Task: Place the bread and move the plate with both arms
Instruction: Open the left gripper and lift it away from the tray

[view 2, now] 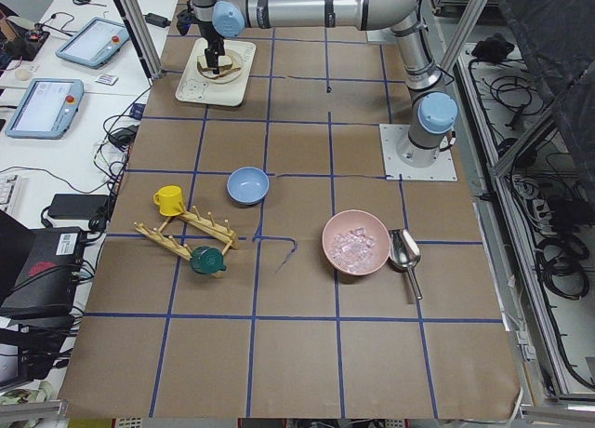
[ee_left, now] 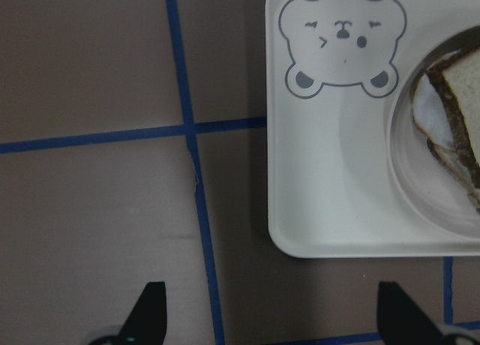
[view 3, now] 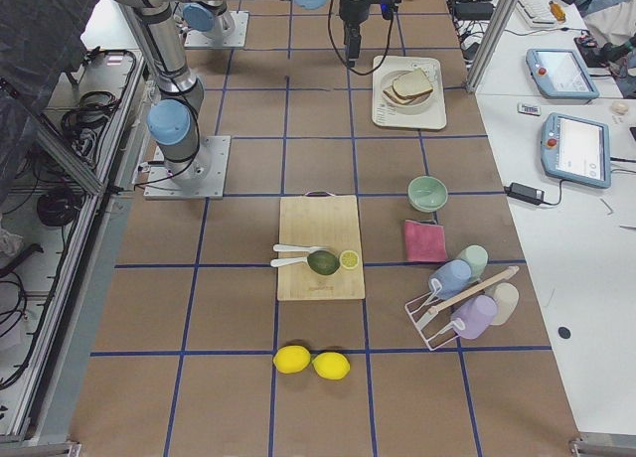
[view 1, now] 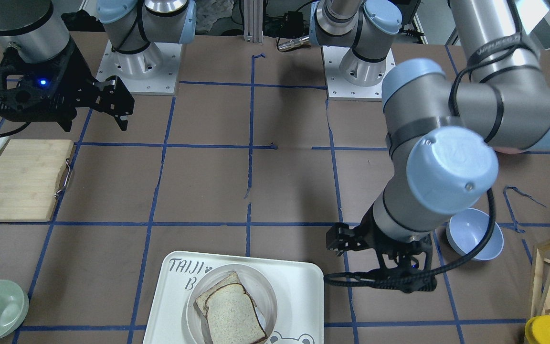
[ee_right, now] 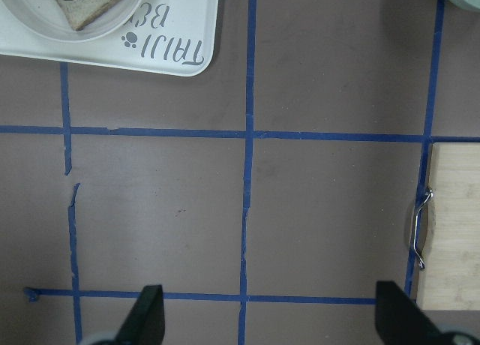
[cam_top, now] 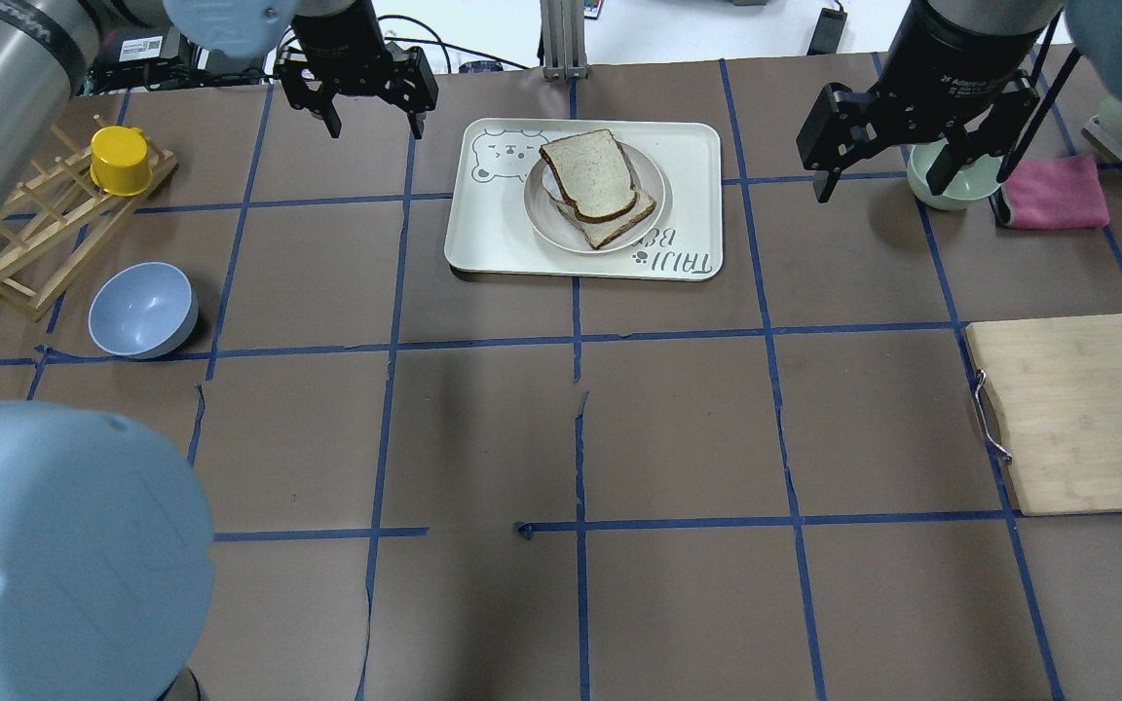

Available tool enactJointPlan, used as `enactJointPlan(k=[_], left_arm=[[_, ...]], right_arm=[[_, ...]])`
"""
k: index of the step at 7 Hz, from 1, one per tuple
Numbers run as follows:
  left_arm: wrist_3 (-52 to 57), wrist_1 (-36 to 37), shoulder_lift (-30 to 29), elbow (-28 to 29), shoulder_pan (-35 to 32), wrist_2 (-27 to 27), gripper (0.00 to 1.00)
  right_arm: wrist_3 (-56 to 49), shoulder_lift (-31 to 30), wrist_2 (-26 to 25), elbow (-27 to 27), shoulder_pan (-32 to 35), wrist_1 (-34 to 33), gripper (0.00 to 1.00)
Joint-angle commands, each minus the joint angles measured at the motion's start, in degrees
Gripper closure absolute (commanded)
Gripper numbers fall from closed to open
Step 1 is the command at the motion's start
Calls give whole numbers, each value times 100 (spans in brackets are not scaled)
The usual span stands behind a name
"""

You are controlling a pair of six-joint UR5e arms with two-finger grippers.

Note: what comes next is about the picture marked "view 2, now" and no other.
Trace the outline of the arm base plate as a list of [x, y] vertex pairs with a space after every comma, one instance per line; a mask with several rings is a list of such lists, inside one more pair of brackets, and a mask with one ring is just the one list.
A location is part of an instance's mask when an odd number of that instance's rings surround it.
[[379, 126], [385, 177], [393, 181], [457, 181], [447, 138], [438, 148], [416, 147], [408, 138], [409, 125]]

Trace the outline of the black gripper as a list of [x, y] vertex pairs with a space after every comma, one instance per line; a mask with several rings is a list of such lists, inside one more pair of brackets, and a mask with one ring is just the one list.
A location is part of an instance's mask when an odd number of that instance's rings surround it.
[[206, 64], [213, 65], [216, 63], [216, 68], [213, 73], [220, 74], [220, 61], [218, 58], [225, 55], [224, 37], [217, 32], [213, 25], [204, 25], [203, 38], [207, 42], [207, 47], [205, 49]]

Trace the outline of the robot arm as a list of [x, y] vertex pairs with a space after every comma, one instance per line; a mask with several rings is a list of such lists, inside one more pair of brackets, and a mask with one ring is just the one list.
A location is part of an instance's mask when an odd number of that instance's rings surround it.
[[208, 68], [218, 69], [224, 42], [247, 29], [352, 28], [358, 32], [388, 30], [395, 39], [412, 101], [410, 144], [424, 151], [439, 148], [456, 120], [430, 114], [430, 106], [446, 99], [443, 71], [428, 43], [419, 0], [187, 0], [177, 16], [180, 34], [197, 25], [206, 41]]

